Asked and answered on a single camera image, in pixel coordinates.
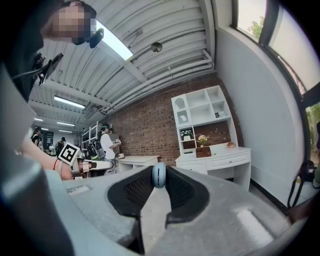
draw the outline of white shirt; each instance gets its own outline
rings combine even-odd
[[[101,144],[101,147],[103,148],[103,151],[105,151],[105,159],[114,159],[115,158],[115,152],[109,148],[113,145],[111,139],[110,139],[110,136],[108,134],[103,134],[101,136],[101,140],[100,140],[100,144]]]

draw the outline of man in white shirt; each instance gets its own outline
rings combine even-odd
[[[109,124],[103,124],[101,127],[101,137],[100,137],[100,144],[105,152],[105,160],[108,162],[112,162],[115,159],[115,152],[113,149],[121,145],[121,142],[112,143],[110,136],[108,135],[109,132]]]

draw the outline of drawer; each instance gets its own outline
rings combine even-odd
[[[226,167],[237,166],[250,162],[250,152],[233,154],[229,156],[207,159],[206,168],[207,170],[215,170]]]
[[[206,160],[179,161],[179,162],[176,162],[176,167],[190,170],[190,171],[196,171],[202,174],[207,174]]]

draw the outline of window frame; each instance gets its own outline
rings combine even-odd
[[[280,54],[277,54],[270,46],[269,43],[276,29],[278,16],[280,11],[280,4],[277,1],[267,0],[266,1],[266,11],[263,22],[262,31],[259,37],[258,42],[251,38],[248,34],[244,33],[242,29],[238,28],[238,16],[239,16],[239,0],[232,0],[232,24],[231,28],[238,31],[252,42],[254,42],[276,65],[279,69],[286,82],[288,83],[296,104],[298,106],[299,114],[302,121],[303,128],[303,140],[304,140],[304,157],[303,161],[308,162],[311,157],[311,138],[310,138],[310,129],[307,117],[306,108],[313,106],[318,103],[320,100],[317,95],[320,95],[320,82],[317,83],[310,90],[307,90],[304,94],[300,93],[300,90],[291,76],[290,72],[286,68],[286,66],[281,62],[278,56],[281,57]],[[282,58],[285,63],[291,68],[291,66],[286,62],[284,58]],[[294,74],[299,78],[293,68],[291,70]]]

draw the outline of window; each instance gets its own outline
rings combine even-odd
[[[258,41],[266,15],[266,0],[239,0],[238,28]]]
[[[312,44],[295,19],[274,0],[232,0],[231,27],[256,42],[286,79],[302,120],[304,160],[311,159],[317,166],[320,60]]]
[[[281,7],[269,46],[287,63],[289,72],[291,69],[301,80],[302,84],[297,84],[301,94],[320,81],[320,62],[313,46],[294,18]]]
[[[310,129],[310,149],[311,149],[311,161],[317,167],[319,165],[319,153],[320,153],[320,103],[317,103],[306,109],[306,115],[308,117],[308,124]]]

